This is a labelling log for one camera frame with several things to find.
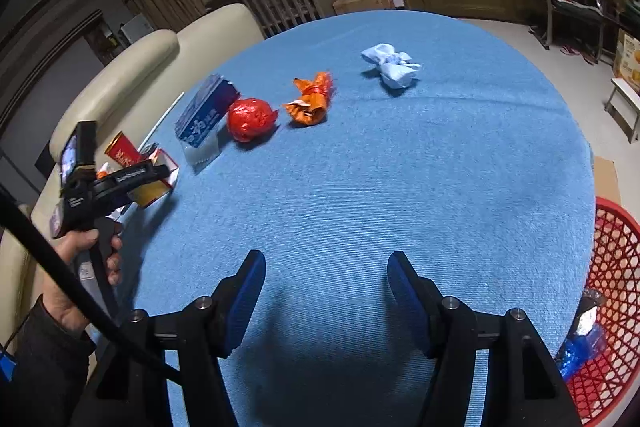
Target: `silver bolt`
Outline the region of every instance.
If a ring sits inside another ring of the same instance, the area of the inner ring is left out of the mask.
[[[136,308],[129,315],[129,320],[131,322],[140,322],[142,319],[145,319],[147,317],[148,317],[148,315],[146,314],[146,312],[143,309]]]
[[[527,317],[527,314],[524,312],[524,310],[520,308],[511,308],[509,310],[509,314],[517,321],[523,321]]]
[[[460,301],[458,299],[456,299],[455,297],[445,297],[442,300],[442,305],[447,310],[455,310],[460,306]]]
[[[209,297],[208,295],[204,295],[202,297],[198,297],[195,300],[196,308],[199,310],[206,310],[209,306],[211,306],[213,304],[213,299],[211,299],[211,297]]]

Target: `black jacket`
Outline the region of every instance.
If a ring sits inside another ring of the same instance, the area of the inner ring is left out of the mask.
[[[68,425],[94,349],[84,331],[75,338],[49,315],[41,295],[18,336],[12,381],[0,371],[0,425]]]

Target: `light blue tied cloth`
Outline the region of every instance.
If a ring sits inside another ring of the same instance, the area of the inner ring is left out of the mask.
[[[382,75],[382,81],[391,89],[404,89],[411,85],[420,64],[411,64],[411,57],[404,52],[396,53],[391,44],[378,44],[364,50],[362,58],[375,64]]]

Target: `floor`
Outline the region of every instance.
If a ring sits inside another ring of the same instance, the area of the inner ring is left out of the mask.
[[[553,46],[544,49],[526,26],[498,21],[468,20],[501,38],[527,57],[556,86],[564,98],[593,153],[616,165],[622,206],[640,221],[640,141],[630,144],[612,116],[604,111],[612,85],[611,66],[590,66],[580,55],[567,56]],[[614,107],[627,122],[635,114],[618,97]]]

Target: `leather couch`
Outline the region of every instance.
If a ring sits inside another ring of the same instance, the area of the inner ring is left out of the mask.
[[[222,62],[264,39],[251,12],[241,4],[201,17],[178,34],[155,31],[124,50],[66,110],[50,140],[56,166],[31,212],[33,224],[50,238],[49,217],[60,196],[58,162],[76,123],[98,123],[96,163],[118,131],[140,145],[180,93]],[[0,244],[0,342],[4,343],[40,294],[42,269],[9,233]]]

